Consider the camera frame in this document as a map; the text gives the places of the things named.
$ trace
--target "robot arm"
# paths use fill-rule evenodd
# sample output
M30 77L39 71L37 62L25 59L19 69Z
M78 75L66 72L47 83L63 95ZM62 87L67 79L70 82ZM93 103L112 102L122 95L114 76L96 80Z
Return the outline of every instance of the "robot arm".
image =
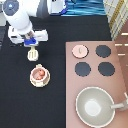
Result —
M34 32L29 16L44 19L51 13L60 13L65 8L65 0L6 0L2 9L11 25L8 37L15 44L24 43L25 47L31 47L28 59L36 61L38 52L34 48L39 45L39 41L47 41L48 34L46 30Z

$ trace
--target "black tabletop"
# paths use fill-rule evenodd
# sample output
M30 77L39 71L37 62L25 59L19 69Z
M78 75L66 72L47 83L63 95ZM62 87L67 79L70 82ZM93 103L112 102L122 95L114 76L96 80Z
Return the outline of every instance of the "black tabletop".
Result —
M39 60L30 62L29 48L10 47L6 30L0 51L0 128L66 128L65 43L111 40L107 16L55 16L31 21L34 29L47 30L49 40L40 42ZM29 81L36 64L51 74L43 88Z

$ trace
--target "black circle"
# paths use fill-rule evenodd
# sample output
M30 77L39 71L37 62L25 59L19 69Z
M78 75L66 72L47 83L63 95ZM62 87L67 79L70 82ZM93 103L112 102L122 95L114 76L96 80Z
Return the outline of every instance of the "black circle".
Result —
M98 70L103 76L112 76L115 72L114 66L109 62L100 63Z
M89 75L90 71L91 71L91 68L89 64L87 64L86 62L79 62L75 66L75 72L79 76L82 76L82 77L87 76Z
M111 55L111 49L106 45L99 45L96 48L96 54L100 57L106 58Z

